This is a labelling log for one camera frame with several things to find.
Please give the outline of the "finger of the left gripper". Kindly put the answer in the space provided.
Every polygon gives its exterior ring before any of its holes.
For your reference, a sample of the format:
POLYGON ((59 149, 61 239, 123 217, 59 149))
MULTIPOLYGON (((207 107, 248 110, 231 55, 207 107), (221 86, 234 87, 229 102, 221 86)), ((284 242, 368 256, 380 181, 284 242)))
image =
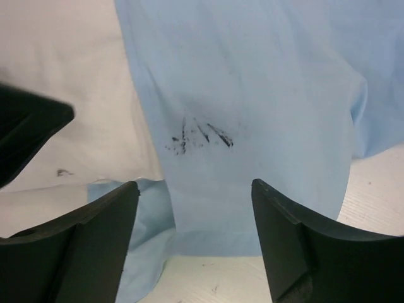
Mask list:
POLYGON ((73 119, 71 105, 1 83, 1 187, 73 119))

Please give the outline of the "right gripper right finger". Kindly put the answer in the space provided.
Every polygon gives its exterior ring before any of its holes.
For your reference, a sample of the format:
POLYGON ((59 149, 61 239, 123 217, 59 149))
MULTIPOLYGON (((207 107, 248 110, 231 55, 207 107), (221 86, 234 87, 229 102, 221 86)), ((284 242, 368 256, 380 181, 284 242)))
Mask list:
POLYGON ((403 237, 332 220, 260 179, 251 197, 273 302, 403 301, 403 237))

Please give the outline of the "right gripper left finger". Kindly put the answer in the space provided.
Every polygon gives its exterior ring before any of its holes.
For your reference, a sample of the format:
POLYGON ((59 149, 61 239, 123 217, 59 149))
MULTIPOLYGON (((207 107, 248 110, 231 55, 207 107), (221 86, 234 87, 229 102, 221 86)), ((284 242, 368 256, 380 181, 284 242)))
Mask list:
POLYGON ((1 302, 115 302, 140 191, 127 182, 1 239, 1 302))

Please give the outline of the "light blue pillowcase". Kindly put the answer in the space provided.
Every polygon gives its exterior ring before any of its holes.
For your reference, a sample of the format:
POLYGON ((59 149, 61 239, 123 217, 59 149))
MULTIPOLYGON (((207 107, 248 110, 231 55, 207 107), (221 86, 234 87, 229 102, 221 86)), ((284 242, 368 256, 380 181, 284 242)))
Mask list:
POLYGON ((173 255, 257 256, 251 183, 335 219, 353 158, 403 142, 402 1, 117 1, 163 175, 141 196, 118 302, 173 255))

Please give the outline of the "white pillow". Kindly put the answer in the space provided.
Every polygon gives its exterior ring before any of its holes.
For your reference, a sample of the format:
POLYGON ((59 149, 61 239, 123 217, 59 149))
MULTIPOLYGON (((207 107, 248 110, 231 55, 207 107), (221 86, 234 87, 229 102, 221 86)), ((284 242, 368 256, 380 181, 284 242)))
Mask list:
POLYGON ((162 180, 113 1, 2 1, 1 80, 75 111, 5 191, 162 180))

